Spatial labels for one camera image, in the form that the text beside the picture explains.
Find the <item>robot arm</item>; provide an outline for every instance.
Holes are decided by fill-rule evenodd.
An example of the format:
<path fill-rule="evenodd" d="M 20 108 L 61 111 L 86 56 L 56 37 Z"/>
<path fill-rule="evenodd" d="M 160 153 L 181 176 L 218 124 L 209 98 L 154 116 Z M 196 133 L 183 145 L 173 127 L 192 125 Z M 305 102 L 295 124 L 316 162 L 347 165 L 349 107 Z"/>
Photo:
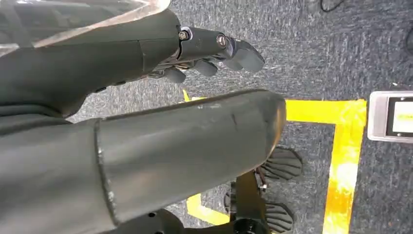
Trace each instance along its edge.
<path fill-rule="evenodd" d="M 11 2 L 2 0 L 0 10 L 16 25 Z M 33 35 L 34 28 L 19 29 Z M 285 102 L 265 90 L 64 120 L 110 85 L 163 76 L 181 82 L 178 69 L 210 76 L 214 62 L 252 72 L 263 67 L 248 43 L 182 27 L 170 10 L 47 46 L 24 45 L 0 57 L 0 233 L 121 232 L 130 220 L 253 170 L 280 138 Z"/>

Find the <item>silver frame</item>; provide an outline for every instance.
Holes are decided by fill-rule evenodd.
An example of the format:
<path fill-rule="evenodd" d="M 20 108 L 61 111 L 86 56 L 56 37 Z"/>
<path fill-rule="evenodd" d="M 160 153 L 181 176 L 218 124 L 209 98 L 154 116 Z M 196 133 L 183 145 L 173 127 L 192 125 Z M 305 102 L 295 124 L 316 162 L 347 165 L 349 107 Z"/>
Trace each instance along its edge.
<path fill-rule="evenodd" d="M 413 91 L 375 91 L 370 94 L 367 138 L 370 140 L 413 143 L 413 137 L 387 136 L 389 98 L 413 97 Z"/>

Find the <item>gray carpet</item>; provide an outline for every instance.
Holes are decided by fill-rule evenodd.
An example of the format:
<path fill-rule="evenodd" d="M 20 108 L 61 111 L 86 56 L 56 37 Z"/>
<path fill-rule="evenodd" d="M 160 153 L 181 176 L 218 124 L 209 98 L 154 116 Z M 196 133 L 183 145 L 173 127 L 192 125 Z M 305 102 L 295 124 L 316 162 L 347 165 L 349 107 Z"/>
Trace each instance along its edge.
<path fill-rule="evenodd" d="M 338 0 L 325 1 L 325 8 Z M 183 25 L 219 30 L 255 45 L 266 59 L 256 74 L 221 69 L 215 77 L 188 72 L 183 85 L 144 80 L 90 96 L 72 119 L 79 121 L 159 107 L 192 96 L 262 87 L 286 98 L 368 99 L 374 90 L 412 90 L 413 56 L 405 38 L 413 27 L 411 0 L 345 0 L 330 13 L 319 0 L 177 0 L 171 9 Z M 304 159 L 303 176 L 274 182 L 268 200 L 294 213 L 296 234 L 320 234 L 334 127 L 289 123 L 281 144 Z M 413 145 L 366 138 L 357 177 L 350 233 L 413 233 Z M 222 211 L 227 186 L 203 193 L 206 206 Z M 186 226 L 206 223 L 169 207 Z"/>

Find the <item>yellow floor tape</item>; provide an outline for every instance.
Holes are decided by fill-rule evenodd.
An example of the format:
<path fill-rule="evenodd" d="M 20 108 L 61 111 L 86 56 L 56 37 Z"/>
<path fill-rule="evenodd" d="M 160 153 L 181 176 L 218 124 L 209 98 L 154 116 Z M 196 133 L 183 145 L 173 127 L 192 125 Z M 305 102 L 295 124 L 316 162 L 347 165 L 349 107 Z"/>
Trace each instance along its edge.
<path fill-rule="evenodd" d="M 203 99 L 189 98 L 186 91 L 183 92 L 185 101 Z M 348 234 L 361 142 L 366 124 L 366 101 L 287 100 L 286 103 L 288 121 L 336 125 L 323 234 Z M 229 221 L 228 215 L 202 206 L 200 194 L 188 198 L 187 208 L 188 214 L 213 225 Z"/>

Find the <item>screen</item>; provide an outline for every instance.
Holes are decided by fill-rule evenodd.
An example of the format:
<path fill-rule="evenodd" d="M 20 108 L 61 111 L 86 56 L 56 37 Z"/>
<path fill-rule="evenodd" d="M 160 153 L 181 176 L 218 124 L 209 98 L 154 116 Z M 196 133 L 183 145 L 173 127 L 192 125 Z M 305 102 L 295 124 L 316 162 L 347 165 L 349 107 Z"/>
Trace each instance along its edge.
<path fill-rule="evenodd" d="M 389 98 L 387 135 L 413 137 L 413 97 Z"/>
<path fill-rule="evenodd" d="M 413 101 L 395 102 L 393 132 L 413 133 Z"/>

